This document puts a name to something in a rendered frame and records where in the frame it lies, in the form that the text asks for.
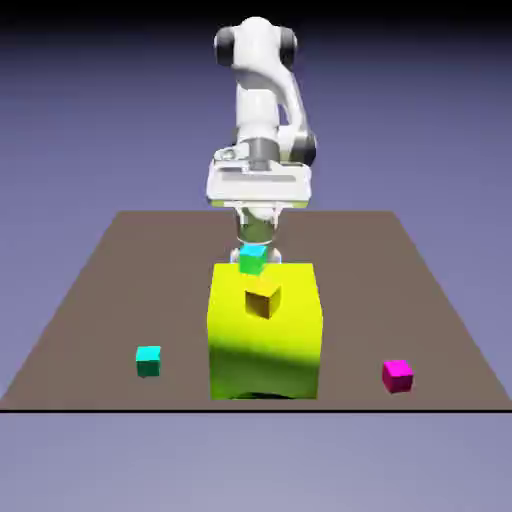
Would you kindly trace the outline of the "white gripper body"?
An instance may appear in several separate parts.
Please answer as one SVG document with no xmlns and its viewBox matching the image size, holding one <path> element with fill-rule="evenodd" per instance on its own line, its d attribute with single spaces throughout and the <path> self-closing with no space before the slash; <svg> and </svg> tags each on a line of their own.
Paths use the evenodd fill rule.
<svg viewBox="0 0 512 512">
<path fill-rule="evenodd" d="M 213 161 L 206 197 L 216 207 L 305 208 L 312 196 L 311 169 L 303 164 L 269 163 L 254 171 L 246 160 Z"/>
</svg>

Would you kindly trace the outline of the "small green cube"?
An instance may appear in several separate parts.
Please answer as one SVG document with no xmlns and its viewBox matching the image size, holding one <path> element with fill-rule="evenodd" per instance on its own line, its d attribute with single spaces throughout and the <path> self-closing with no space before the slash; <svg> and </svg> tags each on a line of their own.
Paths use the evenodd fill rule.
<svg viewBox="0 0 512 512">
<path fill-rule="evenodd" d="M 245 244 L 239 251 L 239 271 L 242 274 L 260 275 L 268 260 L 268 248 L 266 245 Z"/>
</svg>

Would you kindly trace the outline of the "small yellow cube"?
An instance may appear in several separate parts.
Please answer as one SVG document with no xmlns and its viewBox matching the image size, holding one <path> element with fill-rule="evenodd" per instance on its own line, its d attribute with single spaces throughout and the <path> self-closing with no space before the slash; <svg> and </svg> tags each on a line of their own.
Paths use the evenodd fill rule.
<svg viewBox="0 0 512 512">
<path fill-rule="evenodd" d="M 273 280 L 257 278 L 248 281 L 245 287 L 246 311 L 270 319 L 280 306 L 281 291 L 281 285 Z"/>
</svg>

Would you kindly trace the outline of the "small teal cube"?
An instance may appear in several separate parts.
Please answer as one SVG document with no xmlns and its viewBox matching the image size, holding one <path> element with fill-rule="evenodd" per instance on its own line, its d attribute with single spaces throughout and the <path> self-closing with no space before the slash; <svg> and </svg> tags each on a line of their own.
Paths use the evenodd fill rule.
<svg viewBox="0 0 512 512">
<path fill-rule="evenodd" d="M 135 362 L 139 377 L 158 377 L 161 369 L 161 347 L 138 346 Z"/>
</svg>

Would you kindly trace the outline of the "small magenta cube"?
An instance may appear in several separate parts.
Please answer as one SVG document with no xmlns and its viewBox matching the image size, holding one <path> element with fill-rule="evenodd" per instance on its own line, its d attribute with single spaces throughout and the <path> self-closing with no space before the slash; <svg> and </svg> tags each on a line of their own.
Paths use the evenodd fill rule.
<svg viewBox="0 0 512 512">
<path fill-rule="evenodd" d="M 382 382 L 391 394 L 409 392 L 414 382 L 414 372 L 404 360 L 387 360 L 382 366 Z"/>
</svg>

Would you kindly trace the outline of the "large yellow box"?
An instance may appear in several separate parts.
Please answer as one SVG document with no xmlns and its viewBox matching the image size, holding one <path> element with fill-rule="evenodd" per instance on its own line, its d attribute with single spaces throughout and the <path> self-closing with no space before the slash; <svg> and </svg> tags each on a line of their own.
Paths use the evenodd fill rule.
<svg viewBox="0 0 512 512">
<path fill-rule="evenodd" d="M 282 287 L 270 319 L 245 308 L 245 287 L 257 278 Z M 322 338 L 323 310 L 311 263 L 268 264 L 258 276 L 242 274 L 235 264 L 214 266 L 207 311 L 213 400 L 315 399 Z"/>
</svg>

